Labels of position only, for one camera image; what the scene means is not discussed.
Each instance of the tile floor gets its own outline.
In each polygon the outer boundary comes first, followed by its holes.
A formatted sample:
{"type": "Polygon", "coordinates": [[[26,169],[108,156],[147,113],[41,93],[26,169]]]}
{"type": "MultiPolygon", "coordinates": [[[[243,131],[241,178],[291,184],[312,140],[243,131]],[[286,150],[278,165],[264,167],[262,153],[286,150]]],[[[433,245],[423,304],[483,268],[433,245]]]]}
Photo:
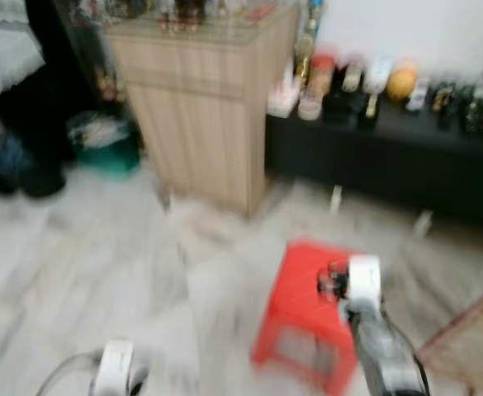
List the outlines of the tile floor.
{"type": "MultiPolygon", "coordinates": [[[[409,272],[400,263],[423,255],[431,265],[447,262],[445,271],[483,262],[481,231],[439,225],[420,240],[411,211],[345,196],[330,214],[325,190],[305,183],[278,182],[250,222],[179,197],[164,211],[154,188],[147,167],[128,181],[76,169],[52,200],[0,200],[0,396],[35,395],[64,358],[110,337],[154,351],[145,395],[315,394],[280,370],[256,373],[249,364],[287,241],[316,238],[374,252],[386,277],[404,285],[409,272]]],[[[482,266],[478,276],[483,290],[482,266]]],[[[477,298],[459,302],[456,293],[463,290],[445,296],[455,302],[447,312],[477,298]]],[[[412,328],[416,311],[409,312],[398,314],[412,328]]],[[[430,319],[411,337],[424,342],[442,320],[430,319]]],[[[71,375],[52,394],[87,395],[88,376],[71,375]]],[[[459,385],[432,382],[437,395],[462,394],[459,385]]],[[[368,395],[360,370],[348,394],[368,395]]]]}

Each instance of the black table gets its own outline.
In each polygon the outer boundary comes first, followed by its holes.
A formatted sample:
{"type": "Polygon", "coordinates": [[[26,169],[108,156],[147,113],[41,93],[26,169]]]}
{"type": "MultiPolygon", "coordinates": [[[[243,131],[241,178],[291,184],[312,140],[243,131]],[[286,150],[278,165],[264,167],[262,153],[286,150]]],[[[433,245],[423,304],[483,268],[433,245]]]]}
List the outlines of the black table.
{"type": "Polygon", "coordinates": [[[374,130],[267,117],[266,169],[483,225],[483,139],[384,100],[374,130]]]}

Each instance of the stool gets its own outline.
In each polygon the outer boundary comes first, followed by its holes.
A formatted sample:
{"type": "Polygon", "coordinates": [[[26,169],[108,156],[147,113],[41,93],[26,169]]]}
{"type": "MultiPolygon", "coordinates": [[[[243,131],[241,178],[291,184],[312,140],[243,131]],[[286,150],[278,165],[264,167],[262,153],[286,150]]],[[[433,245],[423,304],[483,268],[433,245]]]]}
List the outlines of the stool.
{"type": "Polygon", "coordinates": [[[306,240],[287,246],[258,339],[251,354],[255,365],[273,359],[327,394],[340,396],[357,366],[353,338],[349,326],[339,317],[336,302],[321,299],[316,289],[317,275],[331,262],[341,271],[347,266],[352,251],[340,247],[316,244],[306,240]],[[337,361],[327,375],[298,363],[276,351],[277,340],[284,329],[307,333],[320,342],[329,344],[336,352],[337,361]]]}

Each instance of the white wall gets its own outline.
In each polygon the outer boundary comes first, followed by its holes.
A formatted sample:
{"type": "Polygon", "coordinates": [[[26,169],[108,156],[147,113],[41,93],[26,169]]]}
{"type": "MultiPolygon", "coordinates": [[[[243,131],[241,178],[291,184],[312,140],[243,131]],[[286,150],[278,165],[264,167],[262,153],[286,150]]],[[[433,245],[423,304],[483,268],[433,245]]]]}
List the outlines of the white wall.
{"type": "Polygon", "coordinates": [[[483,0],[325,0],[317,45],[413,56],[426,71],[483,71],[483,0]]]}

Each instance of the marble floor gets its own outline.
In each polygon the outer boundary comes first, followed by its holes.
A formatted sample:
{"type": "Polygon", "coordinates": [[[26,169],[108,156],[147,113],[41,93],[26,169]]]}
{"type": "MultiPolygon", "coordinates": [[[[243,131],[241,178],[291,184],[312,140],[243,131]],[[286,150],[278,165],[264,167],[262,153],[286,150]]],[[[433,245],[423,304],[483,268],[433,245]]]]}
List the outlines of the marble floor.
{"type": "MultiPolygon", "coordinates": [[[[287,241],[374,252],[388,284],[407,280],[400,262],[483,260],[481,231],[439,224],[418,239],[415,212],[345,195],[330,214],[327,192],[305,183],[277,182],[251,221],[180,197],[164,210],[154,191],[147,166],[127,181],[74,169],[51,200],[0,200],[0,396],[35,395],[63,359],[111,337],[154,352],[145,395],[317,394],[276,368],[257,373],[249,364],[287,241]]],[[[483,270],[478,276],[483,289],[483,270]]],[[[457,297],[445,299],[463,309],[478,295],[457,297]]],[[[412,340],[423,343],[439,322],[429,320],[412,340]]],[[[70,375],[51,394],[87,395],[88,378],[70,375]]],[[[433,376],[432,389],[463,394],[433,376]]],[[[360,370],[348,394],[368,395],[360,370]]]]}

